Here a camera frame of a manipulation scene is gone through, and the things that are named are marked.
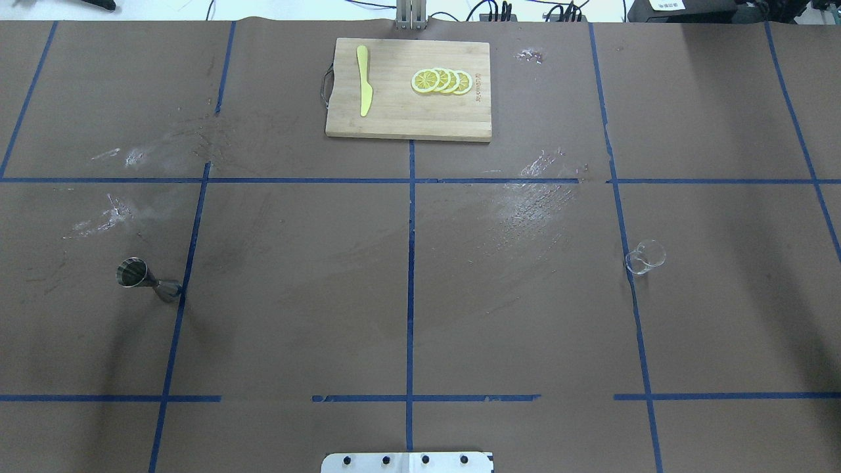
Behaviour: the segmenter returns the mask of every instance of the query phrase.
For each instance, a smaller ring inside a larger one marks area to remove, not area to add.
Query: wooden cutting board
[[[359,45],[368,47],[368,82],[373,87],[371,109],[365,117],[359,114]],[[464,95],[415,92],[412,76],[432,67],[468,72],[473,89]],[[333,70],[328,136],[490,141],[488,43],[339,38]]]

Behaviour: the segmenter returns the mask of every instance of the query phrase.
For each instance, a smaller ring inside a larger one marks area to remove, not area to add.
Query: lemon slice
[[[443,67],[433,67],[433,71],[438,72],[438,76],[440,79],[438,80],[438,87],[435,88],[436,92],[441,92],[445,88],[449,88],[451,85],[452,77],[449,74],[449,69],[444,69]]]
[[[458,89],[458,84],[461,83],[461,79],[455,71],[447,69],[447,75],[450,76],[450,87],[441,90],[441,93],[453,93]]]
[[[458,76],[458,87],[452,91],[453,95],[464,95],[473,88],[473,78],[465,71],[453,71]]]
[[[412,88],[417,93],[430,93],[438,87],[441,75],[434,69],[421,69],[412,76]]]

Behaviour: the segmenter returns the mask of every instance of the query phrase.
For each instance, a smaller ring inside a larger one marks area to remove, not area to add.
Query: metal jigger
[[[146,262],[129,258],[117,268],[117,283],[123,287],[151,287],[164,302],[175,302],[181,297],[181,284],[172,279],[156,279]]]

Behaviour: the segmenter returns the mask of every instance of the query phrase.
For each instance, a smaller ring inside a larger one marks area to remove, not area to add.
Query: cutting board handle
[[[321,78],[321,101],[324,102],[324,108],[328,109],[330,107],[330,96],[333,94],[333,87],[330,87],[330,95],[327,95],[327,76],[330,76],[333,73],[333,64],[330,64],[330,67],[327,68],[327,72],[324,73],[324,76]]]

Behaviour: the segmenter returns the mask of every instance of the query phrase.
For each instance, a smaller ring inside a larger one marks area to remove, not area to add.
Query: clear glass
[[[665,261],[666,248],[655,240],[643,240],[625,255],[625,267],[636,275],[645,274]]]

